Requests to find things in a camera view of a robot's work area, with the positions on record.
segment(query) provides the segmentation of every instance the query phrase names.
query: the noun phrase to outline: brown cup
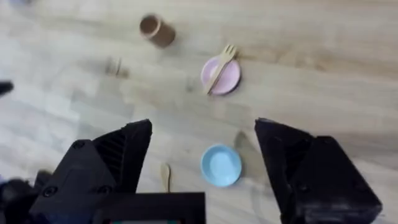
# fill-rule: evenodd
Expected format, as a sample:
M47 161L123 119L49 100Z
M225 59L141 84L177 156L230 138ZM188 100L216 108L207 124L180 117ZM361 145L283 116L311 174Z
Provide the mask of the brown cup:
M167 47L175 38L175 30L159 16L149 14L139 24L141 34L158 47Z

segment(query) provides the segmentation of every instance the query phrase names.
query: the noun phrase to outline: fork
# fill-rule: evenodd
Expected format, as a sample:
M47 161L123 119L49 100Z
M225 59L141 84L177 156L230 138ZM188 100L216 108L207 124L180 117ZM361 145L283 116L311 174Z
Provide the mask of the fork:
M205 93L207 95L211 94L212 89L217 85L218 81L220 80L221 74L223 73L225 66L232 59L234 59L235 54L236 54L235 46L228 44L224 48L224 50L219 56L217 69L215 70L214 74L210 77L210 81L206 84Z

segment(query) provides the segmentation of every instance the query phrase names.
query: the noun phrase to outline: wooden floor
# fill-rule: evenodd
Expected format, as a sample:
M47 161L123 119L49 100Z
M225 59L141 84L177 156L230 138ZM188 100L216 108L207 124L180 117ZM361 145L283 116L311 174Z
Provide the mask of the wooden floor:
M177 39L160 50L139 20L160 14ZM375 223L398 223L398 2L342 0L0 0L0 174L54 169L70 144L150 118L139 192L206 191L208 223L280 223L253 131L265 117L332 135L382 200ZM202 94L206 60L240 49L243 79ZM122 58L127 78L108 77ZM243 178L216 188L200 174L212 144L236 148Z

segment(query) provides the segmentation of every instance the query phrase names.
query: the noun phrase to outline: black plastic part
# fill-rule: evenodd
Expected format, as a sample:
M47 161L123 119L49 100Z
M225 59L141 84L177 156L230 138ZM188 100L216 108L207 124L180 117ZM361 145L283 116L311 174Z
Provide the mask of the black plastic part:
M151 122L143 120L75 141L30 209L33 223L205 223L204 193L136 194L151 134Z
M0 96L10 92L14 89L14 85L11 82L0 82Z
M329 136L268 119L255 127L284 224L371 223L381 202Z
M0 217L4 222L22 223L29 219L29 209L37 198L35 191L26 181L12 179L0 186Z
M114 194L102 201L93 224L103 220L179 220L180 223L206 223L204 193Z

